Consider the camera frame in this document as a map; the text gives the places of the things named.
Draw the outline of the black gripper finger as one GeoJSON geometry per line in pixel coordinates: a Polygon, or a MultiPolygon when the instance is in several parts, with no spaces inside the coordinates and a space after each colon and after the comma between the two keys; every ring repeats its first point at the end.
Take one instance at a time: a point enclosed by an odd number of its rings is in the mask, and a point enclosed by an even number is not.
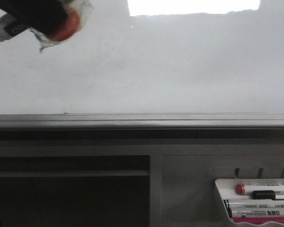
{"type": "Polygon", "coordinates": [[[0,9],[45,35],[58,30],[68,18],[59,0],[0,0],[0,9]]]}

